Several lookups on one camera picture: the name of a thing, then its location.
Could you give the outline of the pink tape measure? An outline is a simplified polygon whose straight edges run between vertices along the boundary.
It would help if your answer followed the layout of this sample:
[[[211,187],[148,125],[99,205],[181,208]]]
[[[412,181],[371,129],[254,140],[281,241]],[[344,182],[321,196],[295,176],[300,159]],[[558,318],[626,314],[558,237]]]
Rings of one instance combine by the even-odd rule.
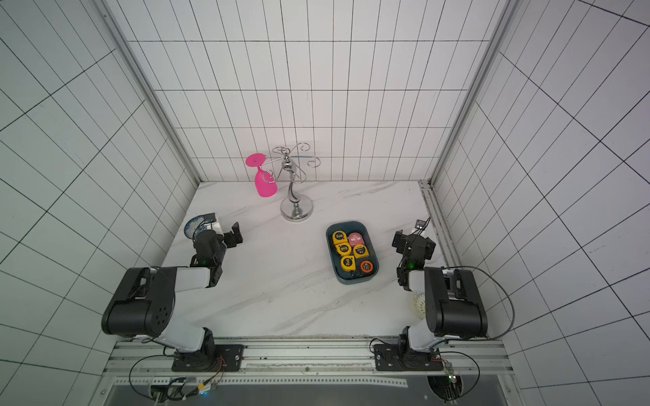
[[[364,245],[365,241],[360,233],[350,233],[348,235],[348,243],[351,247],[355,247],[357,245]]]

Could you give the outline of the teal plastic storage box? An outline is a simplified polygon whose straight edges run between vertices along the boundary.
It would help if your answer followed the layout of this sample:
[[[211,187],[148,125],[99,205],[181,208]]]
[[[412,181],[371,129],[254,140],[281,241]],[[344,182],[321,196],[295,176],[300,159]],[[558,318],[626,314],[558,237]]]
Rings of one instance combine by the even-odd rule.
[[[342,284],[371,280],[379,271],[377,252],[363,223],[335,223],[326,230],[333,272]]]

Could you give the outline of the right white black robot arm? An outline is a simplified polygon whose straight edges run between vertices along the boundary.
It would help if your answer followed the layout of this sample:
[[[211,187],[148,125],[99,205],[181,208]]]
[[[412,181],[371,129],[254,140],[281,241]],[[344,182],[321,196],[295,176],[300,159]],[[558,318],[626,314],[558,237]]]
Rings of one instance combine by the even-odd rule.
[[[396,268],[399,286],[424,295],[424,319],[399,335],[401,360],[430,354],[452,338],[487,338],[488,317],[472,271],[428,266],[435,243],[417,233],[397,231],[392,246],[402,255]]]

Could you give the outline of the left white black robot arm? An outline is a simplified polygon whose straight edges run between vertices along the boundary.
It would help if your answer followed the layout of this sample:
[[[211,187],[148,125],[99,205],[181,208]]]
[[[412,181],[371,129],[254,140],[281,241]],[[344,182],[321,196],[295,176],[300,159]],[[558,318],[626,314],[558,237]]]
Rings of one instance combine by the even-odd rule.
[[[217,286],[226,251],[243,242],[240,225],[224,233],[210,213],[186,236],[195,249],[191,264],[128,269],[103,313],[102,330],[123,338],[145,336],[172,348],[174,372],[238,371],[244,346],[216,344],[210,329],[191,325],[174,307],[177,294]]]

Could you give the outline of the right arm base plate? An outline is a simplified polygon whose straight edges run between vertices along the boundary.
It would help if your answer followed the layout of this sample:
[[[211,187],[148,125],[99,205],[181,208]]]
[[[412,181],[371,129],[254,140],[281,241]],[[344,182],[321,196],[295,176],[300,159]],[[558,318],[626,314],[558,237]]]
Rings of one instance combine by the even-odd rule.
[[[383,372],[442,371],[445,363],[430,353],[401,349],[397,344],[373,342],[369,345],[375,369]]]

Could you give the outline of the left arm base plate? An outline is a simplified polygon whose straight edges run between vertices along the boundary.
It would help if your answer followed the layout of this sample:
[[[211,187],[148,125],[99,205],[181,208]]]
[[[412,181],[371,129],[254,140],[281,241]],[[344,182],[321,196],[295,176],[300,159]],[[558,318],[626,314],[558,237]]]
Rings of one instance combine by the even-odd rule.
[[[228,344],[208,346],[193,353],[177,353],[171,369],[173,372],[236,372],[240,370],[243,351],[243,345]]]

